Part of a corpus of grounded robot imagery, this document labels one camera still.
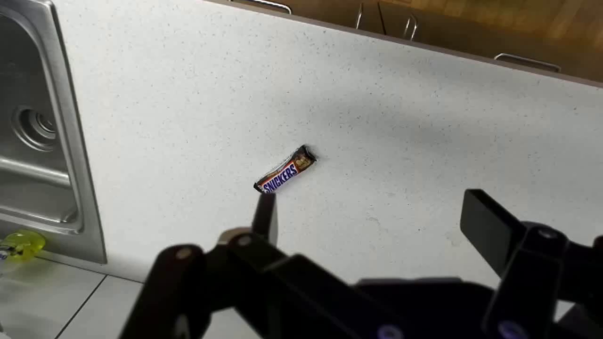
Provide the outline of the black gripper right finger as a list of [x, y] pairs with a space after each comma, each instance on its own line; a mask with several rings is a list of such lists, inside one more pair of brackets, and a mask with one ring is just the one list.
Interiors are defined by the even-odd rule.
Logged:
[[480, 189], [463, 192], [459, 230], [499, 277], [482, 318], [490, 339], [603, 339], [603, 245], [518, 221]]

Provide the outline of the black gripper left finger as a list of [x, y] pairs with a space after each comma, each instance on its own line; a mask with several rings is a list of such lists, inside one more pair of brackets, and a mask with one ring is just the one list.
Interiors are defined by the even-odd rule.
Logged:
[[260, 339], [350, 339], [333, 294], [346, 285], [271, 243], [275, 196], [258, 198], [248, 228], [226, 230], [211, 251], [160, 251], [118, 339], [203, 339], [233, 311]]

